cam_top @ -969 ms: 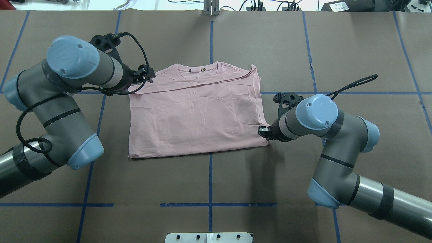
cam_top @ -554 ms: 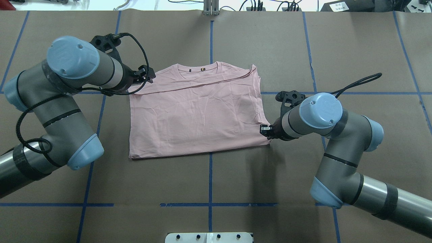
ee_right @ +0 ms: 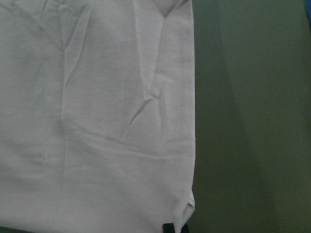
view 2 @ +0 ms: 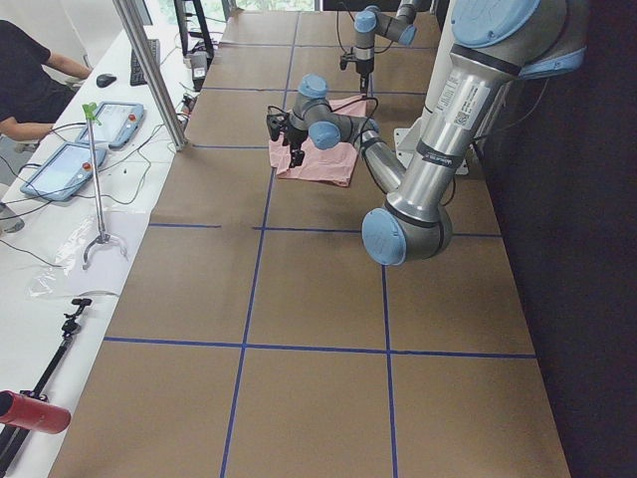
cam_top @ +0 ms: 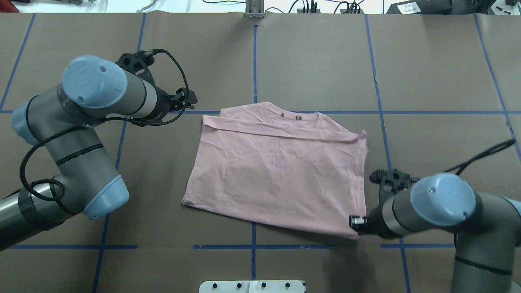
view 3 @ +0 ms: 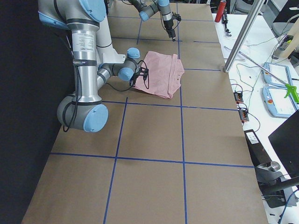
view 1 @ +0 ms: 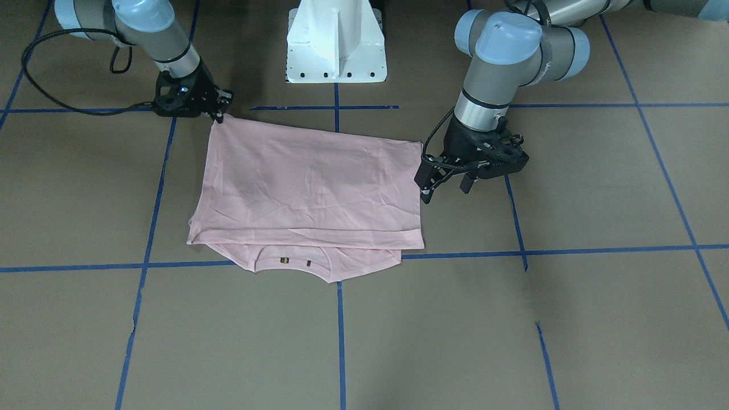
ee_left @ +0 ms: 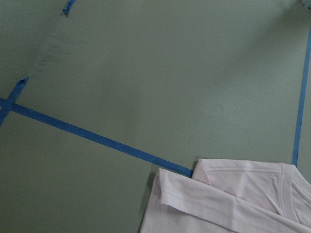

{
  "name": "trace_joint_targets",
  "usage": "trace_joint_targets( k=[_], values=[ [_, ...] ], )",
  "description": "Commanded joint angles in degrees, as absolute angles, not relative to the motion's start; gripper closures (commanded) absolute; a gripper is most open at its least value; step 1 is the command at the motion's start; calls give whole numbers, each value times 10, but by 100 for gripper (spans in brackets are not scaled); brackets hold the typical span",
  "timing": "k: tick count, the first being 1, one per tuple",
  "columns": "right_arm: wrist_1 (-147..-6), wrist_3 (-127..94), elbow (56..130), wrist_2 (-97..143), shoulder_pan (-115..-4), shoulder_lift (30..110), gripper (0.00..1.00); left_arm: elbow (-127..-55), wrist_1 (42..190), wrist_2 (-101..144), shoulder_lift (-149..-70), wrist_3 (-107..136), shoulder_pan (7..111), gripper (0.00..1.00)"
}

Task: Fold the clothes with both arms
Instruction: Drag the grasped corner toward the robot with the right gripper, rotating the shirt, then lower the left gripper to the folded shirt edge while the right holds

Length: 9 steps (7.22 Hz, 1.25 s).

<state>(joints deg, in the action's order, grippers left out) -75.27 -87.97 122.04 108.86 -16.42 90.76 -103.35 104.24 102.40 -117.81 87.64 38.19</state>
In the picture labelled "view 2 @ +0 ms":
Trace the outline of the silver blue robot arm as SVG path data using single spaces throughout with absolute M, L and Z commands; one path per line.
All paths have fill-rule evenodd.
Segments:
M 401 1 L 394 16 L 382 13 L 377 6 L 370 5 L 354 16 L 355 42 L 349 54 L 359 74 L 359 90 L 368 94 L 369 77 L 374 70 L 375 38 L 382 37 L 391 43 L 410 46 L 417 28 L 414 21 L 421 2 Z
M 353 145 L 384 192 L 384 204 L 362 222 L 368 255 L 382 265 L 431 258 L 452 237 L 443 195 L 461 165 L 501 87 L 577 69 L 585 52 L 589 5 L 585 1 L 458 1 L 450 6 L 451 70 L 437 104 L 423 116 L 411 160 L 402 163 L 368 118 L 337 114 L 327 84 L 306 75 L 293 108 L 267 119 L 301 165 L 303 144 L 327 150 Z

